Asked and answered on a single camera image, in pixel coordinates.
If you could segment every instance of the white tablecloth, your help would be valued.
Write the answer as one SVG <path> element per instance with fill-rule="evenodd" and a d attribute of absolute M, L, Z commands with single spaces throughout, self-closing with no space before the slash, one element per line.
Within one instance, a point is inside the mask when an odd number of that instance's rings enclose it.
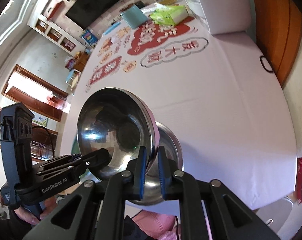
<path fill-rule="evenodd" d="M 220 179 L 252 209 L 294 191 L 296 144 L 286 100 L 245 33 L 213 37 L 193 17 L 174 28 L 126 27 L 102 37 L 93 51 L 72 100 L 61 155 L 71 152 L 89 96 L 118 87 L 141 98 L 174 132 L 184 170 L 196 179 Z M 145 209 L 179 212 L 176 202 Z"/>

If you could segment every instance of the tissue box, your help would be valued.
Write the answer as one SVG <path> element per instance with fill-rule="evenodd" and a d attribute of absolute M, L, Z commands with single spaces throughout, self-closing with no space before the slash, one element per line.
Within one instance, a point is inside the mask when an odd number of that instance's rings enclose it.
<path fill-rule="evenodd" d="M 152 20 L 159 25 L 177 25 L 189 16 L 184 5 L 163 6 L 150 15 Z"/>

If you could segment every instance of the cloud-shaped outline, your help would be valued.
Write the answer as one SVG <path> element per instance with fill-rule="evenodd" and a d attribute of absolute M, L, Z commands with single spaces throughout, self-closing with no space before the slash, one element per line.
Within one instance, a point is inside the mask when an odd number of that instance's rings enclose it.
<path fill-rule="evenodd" d="M 168 59 L 168 60 L 160 60 L 159 62 L 153 63 L 153 64 L 151 64 L 150 66 L 142 65 L 142 61 L 144 61 L 144 59 L 145 59 L 148 55 L 150 55 L 151 53 L 156 52 L 156 51 L 159 51 L 159 50 L 161 50 L 161 49 L 165 49 L 166 47 L 168 47 L 169 45 L 172 45 L 172 44 L 174 44 L 174 43 L 183 42 L 183 41 L 189 41 L 189 40 L 193 40 L 193 39 L 206 40 L 206 41 L 207 41 L 207 44 L 206 44 L 202 49 L 200 49 L 200 50 L 198 50 L 198 51 L 194 51 L 194 52 L 191 52 L 191 51 L 190 51 L 190 52 L 187 53 L 187 54 L 184 54 L 184 55 L 181 55 L 181 56 L 175 56 L 175 57 L 172 58 L 172 59 Z M 190 54 L 194 54 L 194 53 L 201 52 L 201 51 L 203 51 L 208 45 L 209 45 L 209 41 L 208 41 L 206 38 L 204 38 L 204 37 L 192 37 L 192 38 L 189 38 L 189 39 L 186 39 L 186 40 L 182 40 L 182 41 L 173 41 L 173 42 L 170 42 L 169 44 L 167 44 L 165 47 L 161 47 L 161 48 L 152 50 L 152 51 L 149 52 L 148 54 L 145 54 L 145 56 L 144 56 L 144 57 L 141 59 L 141 61 L 140 61 L 140 65 L 141 65 L 142 67 L 145 67 L 145 68 L 150 68 L 150 67 L 153 67 L 154 65 L 159 65 L 159 64 L 161 64 L 162 62 L 164 62 L 164 63 L 172 62 L 172 61 L 176 60 L 178 57 L 186 57 L 186 56 L 189 56 Z"/>

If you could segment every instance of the flat screen tv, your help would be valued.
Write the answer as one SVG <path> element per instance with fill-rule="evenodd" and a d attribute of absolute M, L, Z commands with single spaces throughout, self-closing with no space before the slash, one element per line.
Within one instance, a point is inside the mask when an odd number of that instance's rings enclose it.
<path fill-rule="evenodd" d="M 89 27 L 101 14 L 120 0 L 77 0 L 66 16 L 82 29 Z"/>

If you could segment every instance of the pink clothing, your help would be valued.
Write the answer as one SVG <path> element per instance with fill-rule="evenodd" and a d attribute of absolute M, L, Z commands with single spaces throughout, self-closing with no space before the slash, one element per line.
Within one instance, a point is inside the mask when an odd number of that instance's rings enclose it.
<path fill-rule="evenodd" d="M 132 220 L 147 235 L 158 240 L 176 240 L 175 216 L 141 211 Z"/>

